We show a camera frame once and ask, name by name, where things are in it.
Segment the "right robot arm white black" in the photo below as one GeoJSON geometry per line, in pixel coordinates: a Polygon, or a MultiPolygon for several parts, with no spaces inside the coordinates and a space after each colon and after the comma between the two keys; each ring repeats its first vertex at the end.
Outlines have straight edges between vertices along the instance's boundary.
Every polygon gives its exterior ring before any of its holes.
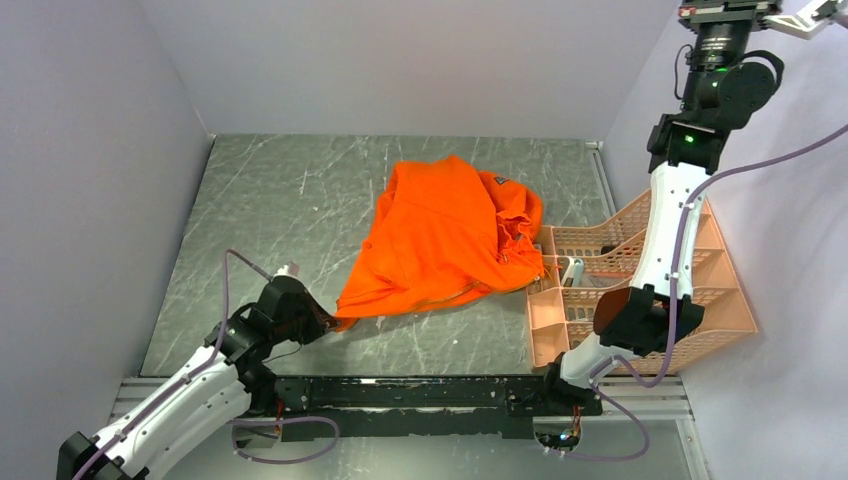
{"type": "Polygon", "coordinates": [[[678,112],[660,117],[649,136],[650,213],[645,244],[627,286],[604,293],[591,333],[549,364],[539,391],[550,413],[594,396],[611,371],[660,353],[666,373],[673,348],[705,315],[693,293],[693,254],[707,182],[715,178],[730,134],[745,127],[779,89],[784,63],[749,51],[752,33],[780,13],[778,1],[684,1],[681,25],[692,31],[678,112]]]}

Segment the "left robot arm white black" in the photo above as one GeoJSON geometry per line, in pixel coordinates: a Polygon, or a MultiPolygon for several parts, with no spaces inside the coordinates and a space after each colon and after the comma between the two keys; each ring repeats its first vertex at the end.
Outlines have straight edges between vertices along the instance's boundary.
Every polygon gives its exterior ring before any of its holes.
{"type": "Polygon", "coordinates": [[[273,409],[279,380],[265,362],[276,345],[304,346],[338,325],[297,278],[275,275],[150,396],[97,433],[65,440],[57,478],[163,478],[224,425],[273,409]]]}

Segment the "orange jacket with pink lining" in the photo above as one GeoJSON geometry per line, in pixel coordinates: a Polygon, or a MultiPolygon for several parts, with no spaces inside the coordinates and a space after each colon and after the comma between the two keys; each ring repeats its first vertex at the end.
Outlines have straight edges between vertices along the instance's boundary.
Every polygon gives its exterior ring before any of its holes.
{"type": "Polygon", "coordinates": [[[530,188],[458,156],[398,162],[336,301],[337,329],[525,287],[545,271],[543,214],[530,188]]]}

